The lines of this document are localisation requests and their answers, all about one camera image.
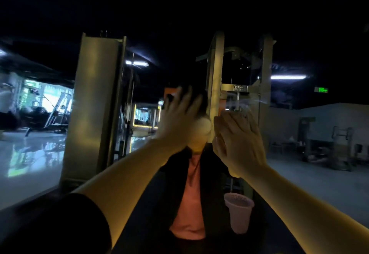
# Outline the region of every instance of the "black ceiling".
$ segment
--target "black ceiling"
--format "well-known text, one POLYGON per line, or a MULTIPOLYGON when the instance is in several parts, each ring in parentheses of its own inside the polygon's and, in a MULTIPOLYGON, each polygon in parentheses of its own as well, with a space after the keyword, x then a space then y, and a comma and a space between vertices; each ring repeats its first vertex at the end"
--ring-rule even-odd
MULTIPOLYGON (((179 82, 174 71, 205 81, 194 59, 223 30, 225 46, 249 52, 257 50, 263 34, 272 34, 278 69, 311 75, 306 83, 274 89, 287 95, 295 90, 296 97, 306 86, 324 84, 331 95, 323 103, 367 103, 342 85, 365 91, 360 74, 369 64, 368 23, 367 0, 0 0, 2 47, 58 71, 64 80, 74 79, 82 32, 127 35, 130 50, 151 62, 141 71, 136 95, 152 89, 152 98, 179 82)), ((316 100, 313 94, 295 101, 305 101, 299 106, 304 107, 316 100)))

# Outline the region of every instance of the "pink shirt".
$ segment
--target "pink shirt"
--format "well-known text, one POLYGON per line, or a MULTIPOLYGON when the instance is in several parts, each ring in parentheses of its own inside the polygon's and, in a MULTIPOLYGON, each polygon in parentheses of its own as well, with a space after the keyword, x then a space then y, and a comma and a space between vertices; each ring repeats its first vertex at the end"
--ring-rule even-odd
POLYGON ((205 225, 200 198, 200 155, 194 155, 190 159, 184 191, 177 217, 169 229, 177 238, 203 239, 205 225))

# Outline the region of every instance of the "hair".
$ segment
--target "hair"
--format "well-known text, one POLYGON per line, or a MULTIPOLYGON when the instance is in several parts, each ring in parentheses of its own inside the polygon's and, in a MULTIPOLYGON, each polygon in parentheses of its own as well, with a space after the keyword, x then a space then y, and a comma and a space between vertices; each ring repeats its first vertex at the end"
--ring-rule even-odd
MULTIPOLYGON (((202 95, 203 99, 201 101, 201 105, 199 108, 199 111, 197 112, 197 117, 206 117, 206 109, 207 109, 207 105, 208 105, 208 97, 207 97, 207 92, 205 89, 195 86, 195 85, 191 85, 191 84, 182 84, 180 85, 182 87, 182 94, 181 94, 181 100, 183 98, 183 96, 188 92, 188 88, 190 86, 192 86, 192 94, 191 94, 191 101, 190 101, 190 105, 193 103, 193 101, 197 98, 197 96, 202 95)), ((172 102, 174 99, 173 95, 168 94, 167 98, 169 99, 169 102, 172 102)))

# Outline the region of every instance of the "plastic cup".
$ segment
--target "plastic cup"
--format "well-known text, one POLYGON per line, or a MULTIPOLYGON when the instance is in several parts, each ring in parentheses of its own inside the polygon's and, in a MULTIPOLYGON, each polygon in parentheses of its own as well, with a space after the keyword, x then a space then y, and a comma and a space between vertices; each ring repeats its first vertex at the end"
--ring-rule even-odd
POLYGON ((229 208, 231 228, 236 234, 245 234, 249 228, 254 201, 237 193, 224 194, 225 205, 229 208))

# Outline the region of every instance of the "hand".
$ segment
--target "hand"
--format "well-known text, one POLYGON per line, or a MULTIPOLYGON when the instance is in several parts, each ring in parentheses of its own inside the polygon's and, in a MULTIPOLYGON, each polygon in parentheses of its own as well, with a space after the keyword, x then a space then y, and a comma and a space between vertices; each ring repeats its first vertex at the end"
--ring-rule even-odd
POLYGON ((232 176, 237 177, 241 171, 252 173, 267 167, 259 127, 251 112, 245 115, 223 111, 219 117, 214 117, 214 131, 214 153, 232 176))
POLYGON ((173 102, 169 104, 169 100, 166 100, 165 109, 162 111, 162 118, 154 136, 154 139, 160 141, 169 150, 170 155, 187 146, 202 101, 202 96, 198 96, 190 106, 191 88, 182 100, 180 100, 181 94, 182 88, 178 88, 173 102))

